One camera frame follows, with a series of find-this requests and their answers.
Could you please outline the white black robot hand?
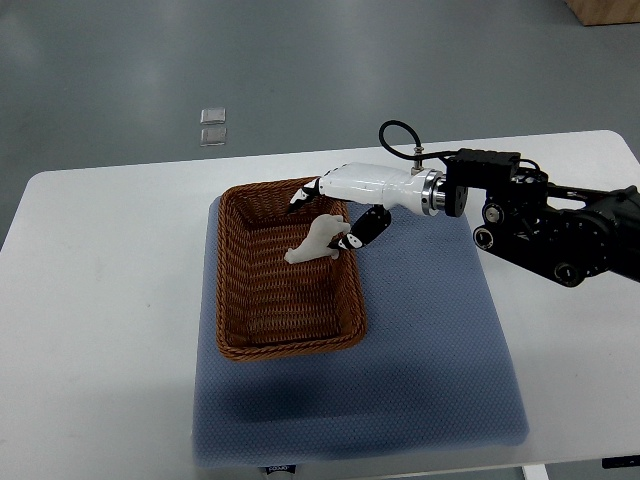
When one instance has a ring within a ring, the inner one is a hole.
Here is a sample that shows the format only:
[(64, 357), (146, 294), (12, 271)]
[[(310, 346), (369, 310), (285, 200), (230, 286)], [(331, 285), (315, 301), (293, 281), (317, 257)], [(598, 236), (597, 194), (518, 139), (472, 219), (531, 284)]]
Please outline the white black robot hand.
[(370, 207), (328, 247), (355, 250), (375, 240), (391, 223), (390, 210), (401, 206), (417, 215), (434, 216), (444, 208), (446, 176), (439, 170), (411, 174), (396, 168), (349, 163), (304, 184), (289, 202), (290, 213), (324, 196)]

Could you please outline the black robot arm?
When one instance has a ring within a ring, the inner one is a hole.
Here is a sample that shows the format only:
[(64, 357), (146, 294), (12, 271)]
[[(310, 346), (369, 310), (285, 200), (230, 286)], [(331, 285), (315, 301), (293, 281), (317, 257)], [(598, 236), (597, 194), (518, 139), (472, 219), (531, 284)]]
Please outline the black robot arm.
[(441, 155), (445, 211), (459, 216), (469, 189), (485, 193), (476, 246), (564, 287), (613, 272), (639, 278), (639, 191), (561, 186), (518, 152)]

